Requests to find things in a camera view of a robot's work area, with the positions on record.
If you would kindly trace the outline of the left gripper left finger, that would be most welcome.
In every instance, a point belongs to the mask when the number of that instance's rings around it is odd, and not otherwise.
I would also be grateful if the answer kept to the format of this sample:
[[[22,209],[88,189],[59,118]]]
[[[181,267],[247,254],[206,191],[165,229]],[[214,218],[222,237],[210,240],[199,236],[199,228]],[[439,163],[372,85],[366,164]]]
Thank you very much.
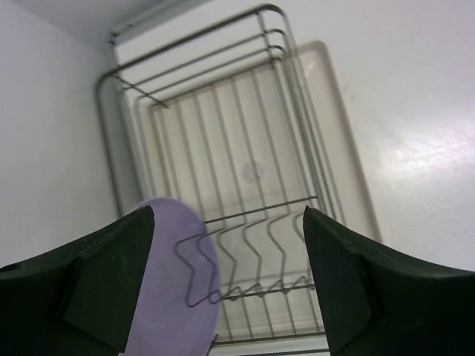
[[[125,351],[154,233],[144,206],[87,236],[1,268],[2,355]]]

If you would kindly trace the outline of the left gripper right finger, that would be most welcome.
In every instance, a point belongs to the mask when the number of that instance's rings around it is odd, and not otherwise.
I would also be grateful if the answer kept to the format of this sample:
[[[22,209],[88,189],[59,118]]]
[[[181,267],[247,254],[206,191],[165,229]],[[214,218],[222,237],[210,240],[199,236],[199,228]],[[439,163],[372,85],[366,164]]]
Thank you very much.
[[[474,273],[420,260],[306,207],[331,355],[472,355]]]

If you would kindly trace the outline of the purple plate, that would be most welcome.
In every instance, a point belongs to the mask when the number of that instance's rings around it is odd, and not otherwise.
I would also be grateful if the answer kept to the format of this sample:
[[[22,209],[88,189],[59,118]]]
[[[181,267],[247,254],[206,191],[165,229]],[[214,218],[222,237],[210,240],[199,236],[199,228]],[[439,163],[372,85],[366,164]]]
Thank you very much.
[[[206,355],[219,306],[208,294],[220,286],[217,253],[206,227],[186,204],[145,200],[154,212],[154,238],[126,355]]]

